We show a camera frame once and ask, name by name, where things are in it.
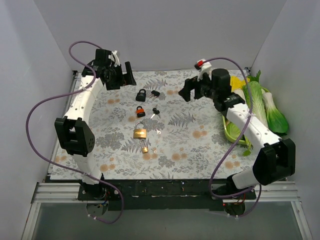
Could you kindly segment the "black-headed key bunch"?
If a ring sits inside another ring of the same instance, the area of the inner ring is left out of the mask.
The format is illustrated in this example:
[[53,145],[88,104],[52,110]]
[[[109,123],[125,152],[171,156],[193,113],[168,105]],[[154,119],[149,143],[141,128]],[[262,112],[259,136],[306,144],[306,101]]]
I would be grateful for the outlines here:
[[154,101],[156,98],[160,96],[160,94],[161,93],[159,91],[152,90],[148,98]]

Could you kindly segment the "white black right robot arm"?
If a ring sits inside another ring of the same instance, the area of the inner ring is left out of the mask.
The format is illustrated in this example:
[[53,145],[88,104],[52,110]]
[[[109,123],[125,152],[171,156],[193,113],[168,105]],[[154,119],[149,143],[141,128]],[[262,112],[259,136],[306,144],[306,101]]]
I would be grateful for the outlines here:
[[225,118],[242,130],[257,152],[251,168],[230,175],[225,185],[211,192],[220,199],[237,199],[256,185],[267,186],[292,176],[296,171],[296,146],[291,139],[282,139],[269,130],[256,116],[250,113],[248,105],[238,94],[232,92],[230,75],[226,69],[214,69],[211,75],[204,73],[202,79],[188,78],[179,95],[186,101],[207,97]]

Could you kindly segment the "orange black padlock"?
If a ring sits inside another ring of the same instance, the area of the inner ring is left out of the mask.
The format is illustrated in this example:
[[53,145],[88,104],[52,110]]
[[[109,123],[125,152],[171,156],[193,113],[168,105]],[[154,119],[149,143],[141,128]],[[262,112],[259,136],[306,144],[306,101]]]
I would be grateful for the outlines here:
[[136,115],[138,118],[142,118],[146,116],[145,110],[142,108],[142,106],[138,106],[136,108]]

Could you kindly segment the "large brass padlock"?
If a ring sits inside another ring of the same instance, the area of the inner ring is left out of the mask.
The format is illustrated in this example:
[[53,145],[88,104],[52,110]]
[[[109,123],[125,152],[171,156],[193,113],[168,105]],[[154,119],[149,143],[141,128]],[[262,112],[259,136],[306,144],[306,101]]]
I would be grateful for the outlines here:
[[133,130],[133,138],[134,139],[146,139],[147,138],[147,129],[145,124],[142,121],[136,123],[135,128]]

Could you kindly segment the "small brass padlock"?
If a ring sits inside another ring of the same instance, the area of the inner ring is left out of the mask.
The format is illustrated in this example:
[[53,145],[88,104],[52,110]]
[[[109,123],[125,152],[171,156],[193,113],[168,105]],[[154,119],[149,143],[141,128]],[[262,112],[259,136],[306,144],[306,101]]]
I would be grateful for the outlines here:
[[148,145],[147,145],[147,143],[146,143],[146,141],[145,141],[144,139],[142,139],[142,140],[140,141],[140,145],[141,145],[141,152],[142,152],[143,154],[146,154],[146,153],[149,152]]

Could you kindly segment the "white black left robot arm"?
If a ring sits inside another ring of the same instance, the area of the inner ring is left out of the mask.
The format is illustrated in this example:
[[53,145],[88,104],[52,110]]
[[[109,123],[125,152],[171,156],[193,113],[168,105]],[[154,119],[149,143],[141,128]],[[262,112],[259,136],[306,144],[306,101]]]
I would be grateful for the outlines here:
[[107,191],[99,182],[104,176],[92,154],[95,136],[88,126],[90,113],[103,87],[119,90],[122,86],[136,85],[130,62],[125,62],[125,68],[123,73],[116,50],[98,48],[94,60],[81,73],[80,93],[75,95],[64,116],[54,122],[61,148],[72,156],[82,174],[81,186],[95,200],[103,199]]

